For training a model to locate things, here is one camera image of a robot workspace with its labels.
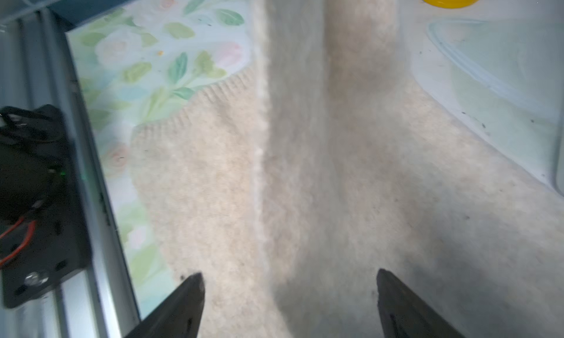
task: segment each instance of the screw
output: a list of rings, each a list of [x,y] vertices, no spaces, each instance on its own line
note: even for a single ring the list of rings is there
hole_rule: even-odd
[[[41,275],[39,272],[31,272],[25,276],[24,284],[29,287],[36,287],[42,285],[49,279],[46,275]]]

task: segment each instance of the knit ribbing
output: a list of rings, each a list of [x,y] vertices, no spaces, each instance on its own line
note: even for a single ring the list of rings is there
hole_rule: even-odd
[[[137,129],[135,141],[151,143],[156,139],[173,138],[192,124],[190,116],[194,107],[215,101],[238,102],[244,94],[254,89],[254,68],[244,68],[226,80],[208,85],[192,96],[185,107],[162,121],[147,123]]]

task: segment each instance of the red wire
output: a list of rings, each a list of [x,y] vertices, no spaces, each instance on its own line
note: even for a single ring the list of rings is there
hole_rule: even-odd
[[[20,219],[16,222],[16,224],[21,223],[21,221],[23,221],[23,217],[20,217]],[[11,254],[9,254],[8,256],[4,257],[2,260],[0,260],[0,268],[6,264],[6,262],[10,261],[11,259],[13,259],[14,257],[16,257],[22,250],[25,249],[25,247],[27,245],[29,245],[29,243],[31,243],[32,241],[32,236],[33,236],[33,232],[35,231],[35,227],[36,227],[36,222],[35,220],[31,221],[31,223],[28,225],[28,231],[25,233],[25,238],[24,241],[21,242],[21,244],[18,246],[18,248],[16,250],[14,250]],[[11,231],[11,229],[14,227],[10,227],[10,229],[6,230],[4,233],[2,233],[2,235],[0,236],[0,238],[2,238],[4,235],[6,235],[7,233],[9,233]]]
[[[18,218],[18,221],[14,223],[11,227],[8,228],[5,232],[0,234],[0,239],[2,239],[6,234],[10,233],[12,230],[16,229],[25,219],[25,216],[21,216]]]

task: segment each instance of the floral fabric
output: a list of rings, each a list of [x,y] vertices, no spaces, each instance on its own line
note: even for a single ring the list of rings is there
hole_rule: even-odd
[[[128,173],[132,130],[245,67],[247,15],[247,0],[137,0],[67,33],[142,318],[180,278]]]

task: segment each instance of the folded cloth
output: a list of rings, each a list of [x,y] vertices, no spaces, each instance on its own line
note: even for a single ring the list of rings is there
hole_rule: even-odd
[[[394,272],[462,334],[564,331],[562,198],[413,81],[397,0],[253,0],[254,71],[136,132],[131,173],[202,336],[381,336]]]
[[[250,191],[252,69],[136,131],[130,170],[176,278],[202,271],[201,337],[283,337],[264,285]]]

